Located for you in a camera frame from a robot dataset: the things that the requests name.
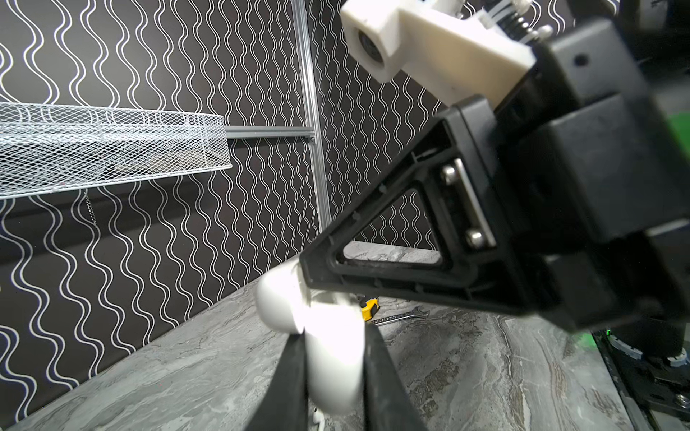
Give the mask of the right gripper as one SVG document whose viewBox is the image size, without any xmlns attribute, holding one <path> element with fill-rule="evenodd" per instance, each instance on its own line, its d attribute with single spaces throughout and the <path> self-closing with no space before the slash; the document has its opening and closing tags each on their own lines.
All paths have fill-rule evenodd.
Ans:
<svg viewBox="0 0 690 431">
<path fill-rule="evenodd" d="M 598 1 L 555 36 L 513 5 L 491 22 L 535 55 L 501 104 L 499 189 L 516 222 L 487 312 L 566 330 L 689 317 L 689 159 L 658 84 L 689 62 L 689 32 L 643 32 Z"/>
</svg>

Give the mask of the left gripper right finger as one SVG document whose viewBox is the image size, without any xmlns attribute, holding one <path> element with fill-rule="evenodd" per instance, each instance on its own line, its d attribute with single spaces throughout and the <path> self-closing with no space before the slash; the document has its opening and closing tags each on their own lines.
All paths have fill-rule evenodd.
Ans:
<svg viewBox="0 0 690 431">
<path fill-rule="evenodd" d="M 364 354 L 365 430 L 427 430 L 395 369 L 381 331 L 367 325 Z"/>
</svg>

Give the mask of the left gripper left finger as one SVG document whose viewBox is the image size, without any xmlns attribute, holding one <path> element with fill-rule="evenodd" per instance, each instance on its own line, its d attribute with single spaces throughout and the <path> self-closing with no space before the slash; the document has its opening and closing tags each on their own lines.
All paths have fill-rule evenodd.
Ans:
<svg viewBox="0 0 690 431">
<path fill-rule="evenodd" d="M 269 387 L 245 430 L 308 429 L 307 350 L 304 335 L 290 335 Z"/>
</svg>

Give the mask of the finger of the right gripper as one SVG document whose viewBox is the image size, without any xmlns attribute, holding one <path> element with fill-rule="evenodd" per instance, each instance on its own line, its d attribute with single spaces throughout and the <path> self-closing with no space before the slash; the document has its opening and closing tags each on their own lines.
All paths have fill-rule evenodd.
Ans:
<svg viewBox="0 0 690 431">
<path fill-rule="evenodd" d="M 519 224 L 494 147 L 487 100 L 431 120 L 302 252 L 309 287 L 528 314 L 531 294 L 511 242 Z"/>
</svg>

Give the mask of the white round earbud case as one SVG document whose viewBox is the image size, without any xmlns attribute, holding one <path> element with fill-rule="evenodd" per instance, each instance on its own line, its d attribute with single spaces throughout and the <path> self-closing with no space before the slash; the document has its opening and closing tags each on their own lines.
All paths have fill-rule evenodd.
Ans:
<svg viewBox="0 0 690 431">
<path fill-rule="evenodd" d="M 353 411 L 363 388 L 366 323 L 357 297 L 311 288 L 298 258 L 264 273 L 254 291 L 257 312 L 276 332 L 305 336 L 307 390 L 321 411 Z"/>
</svg>

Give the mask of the white earbud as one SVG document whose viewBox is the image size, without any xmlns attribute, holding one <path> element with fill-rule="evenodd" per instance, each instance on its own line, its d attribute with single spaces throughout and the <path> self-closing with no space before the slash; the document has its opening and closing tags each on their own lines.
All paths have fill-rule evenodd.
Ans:
<svg viewBox="0 0 690 431">
<path fill-rule="evenodd" d="M 325 430 L 325 415 L 323 414 L 323 411 L 320 411 L 319 409 L 314 409 L 311 418 L 312 423 L 317 427 L 318 431 Z"/>
</svg>

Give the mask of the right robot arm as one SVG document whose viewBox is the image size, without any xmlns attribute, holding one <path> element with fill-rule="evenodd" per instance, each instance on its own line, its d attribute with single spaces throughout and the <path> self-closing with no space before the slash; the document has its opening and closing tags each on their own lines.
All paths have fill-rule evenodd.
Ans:
<svg viewBox="0 0 690 431">
<path fill-rule="evenodd" d="M 447 106 L 300 256 L 313 288 L 539 314 L 595 341 L 636 425 L 689 420 L 689 5 L 349 1 L 350 55 Z"/>
</svg>

